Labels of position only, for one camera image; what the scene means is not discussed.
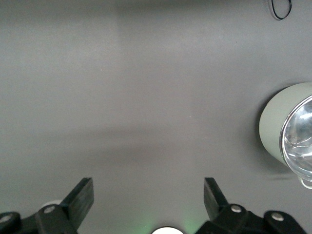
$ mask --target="silver rivet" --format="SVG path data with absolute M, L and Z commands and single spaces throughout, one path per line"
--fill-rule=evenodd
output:
M 233 205 L 231 206 L 231 210 L 235 213 L 241 213 L 242 212 L 242 208 L 240 208 L 239 206 L 237 205 Z
M 45 208 L 43 212 L 45 214 L 48 214 L 48 213 L 52 212 L 54 209 L 55 209 L 55 206 L 49 206 L 48 208 Z
M 0 223 L 4 223 L 4 222 L 10 220 L 11 218 L 12 218 L 11 214 L 3 216 L 2 218 L 0 218 Z
M 276 213 L 276 212 L 272 213 L 271 217 L 273 219 L 275 219 L 276 221 L 283 221 L 284 220 L 284 217 L 281 214 Z

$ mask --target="white light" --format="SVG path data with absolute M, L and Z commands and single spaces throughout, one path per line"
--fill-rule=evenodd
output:
M 157 229 L 152 234 L 183 234 L 183 232 L 179 231 L 176 228 L 163 227 L 163 228 Z
M 303 118 L 303 119 L 308 119 L 308 118 L 311 118 L 312 117 L 312 113 L 307 113 L 307 114 L 304 114 L 302 116 L 300 116 L 300 118 Z
M 312 156 L 312 152 L 310 152 L 310 153 L 308 153 L 308 154 L 303 154 L 303 155 L 301 155 L 301 156 Z

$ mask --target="black cable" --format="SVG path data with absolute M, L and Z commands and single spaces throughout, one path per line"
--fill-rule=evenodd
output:
M 277 20 L 283 20 L 283 19 L 286 18 L 286 17 L 289 15 L 289 13 L 291 12 L 292 6 L 293 6 L 292 0 L 288 0 L 288 2 L 289 2 L 289 8 L 288 8 L 288 13 L 287 13 L 287 15 L 284 16 L 284 17 L 280 17 L 280 16 L 277 15 L 277 13 L 276 13 L 276 11 L 275 11 L 273 0 L 271 0 L 273 13 L 274 13 L 275 17 L 277 18 Z

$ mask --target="black wire loop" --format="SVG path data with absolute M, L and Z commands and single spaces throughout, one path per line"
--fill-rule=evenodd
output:
M 275 7 L 274 7 L 273 0 L 271 0 L 273 13 L 274 13 L 275 17 L 277 18 L 277 20 L 283 20 L 283 19 L 286 18 L 286 17 L 289 15 L 289 13 L 291 12 L 292 6 L 293 6 L 292 0 L 288 0 L 288 2 L 289 2 L 288 13 L 286 14 L 286 16 L 280 17 L 280 16 L 277 15 L 277 13 L 276 13 L 276 11 L 275 11 Z

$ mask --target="gray tabletop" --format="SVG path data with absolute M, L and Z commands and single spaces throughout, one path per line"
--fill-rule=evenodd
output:
M 287 5 L 281 4 L 283 14 Z M 311 191 L 258 136 L 267 101 L 312 81 L 312 3 L 2 1 L 0 212 L 23 217 L 93 177 L 81 234 L 192 234 L 204 177 L 312 233 Z

